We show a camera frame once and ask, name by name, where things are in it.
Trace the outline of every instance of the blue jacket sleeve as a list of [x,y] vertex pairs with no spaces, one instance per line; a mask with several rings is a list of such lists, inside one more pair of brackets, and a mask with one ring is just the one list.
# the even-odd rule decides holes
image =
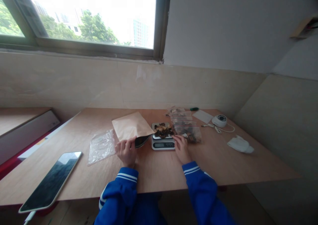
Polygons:
[[129,218],[137,197],[138,171],[123,167],[116,179],[109,182],[99,200],[95,225],[124,224]]
[[182,166],[198,224],[235,224],[230,213],[216,197],[217,184],[195,161]]

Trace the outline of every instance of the wall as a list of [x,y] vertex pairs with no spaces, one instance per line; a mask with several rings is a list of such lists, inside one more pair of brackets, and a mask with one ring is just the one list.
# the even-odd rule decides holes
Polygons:
[[165,64],[269,73],[318,0],[171,0]]
[[0,107],[217,108],[230,118],[264,74],[112,60],[0,53]]
[[[317,79],[318,38],[298,42],[275,68]],[[248,185],[278,225],[318,223],[318,81],[270,75],[234,121],[303,178]]]
[[296,78],[318,80],[317,45],[317,34],[299,41],[276,65],[273,72]]

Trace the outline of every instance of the digital kitchen scale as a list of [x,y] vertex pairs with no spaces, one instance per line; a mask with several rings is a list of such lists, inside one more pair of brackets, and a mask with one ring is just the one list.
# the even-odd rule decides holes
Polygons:
[[[152,123],[151,128],[154,130],[155,125],[159,126],[160,123]],[[175,149],[175,140],[168,135],[166,138],[156,137],[155,134],[151,137],[151,147],[154,150],[173,150]]]

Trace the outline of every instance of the white stripe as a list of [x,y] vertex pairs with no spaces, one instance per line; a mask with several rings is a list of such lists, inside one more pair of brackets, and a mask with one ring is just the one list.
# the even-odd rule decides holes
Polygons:
[[106,201],[106,199],[103,199],[103,193],[105,192],[105,189],[106,189],[106,187],[107,187],[108,184],[106,184],[104,190],[102,191],[102,194],[100,195],[100,198],[99,198],[99,199],[100,199],[102,202],[105,202],[105,201]]
[[212,177],[207,172],[204,172],[204,173],[212,179]]
[[100,204],[100,202],[98,203],[98,207],[99,207],[99,210],[102,210],[103,206]]
[[198,168],[197,170],[191,171],[191,172],[189,172],[189,173],[186,173],[185,175],[191,174],[191,173],[193,173],[193,172],[195,172],[195,171],[198,171],[198,170],[200,170],[200,168]]
[[194,170],[194,169],[196,169],[196,168],[199,168],[199,166],[193,167],[192,169],[185,170],[184,173],[189,172],[189,171],[191,171],[191,170]]
[[126,177],[128,177],[128,178],[137,180],[137,177],[134,177],[134,176],[132,176],[132,175],[128,175],[128,174],[124,174],[124,173],[118,173],[118,175],[126,176]]
[[122,176],[117,176],[116,178],[127,179],[127,180],[130,180],[130,181],[133,181],[133,182],[137,183],[137,181],[136,181],[136,180],[131,180],[131,179],[128,179],[128,178],[125,178],[125,177],[122,177]]

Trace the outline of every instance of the tiled wall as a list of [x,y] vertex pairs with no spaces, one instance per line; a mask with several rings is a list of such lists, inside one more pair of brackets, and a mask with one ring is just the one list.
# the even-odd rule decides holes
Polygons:
[[267,75],[135,62],[0,53],[0,106],[216,108],[233,117]]
[[270,75],[234,121],[303,176],[248,186],[276,224],[317,224],[318,82]]

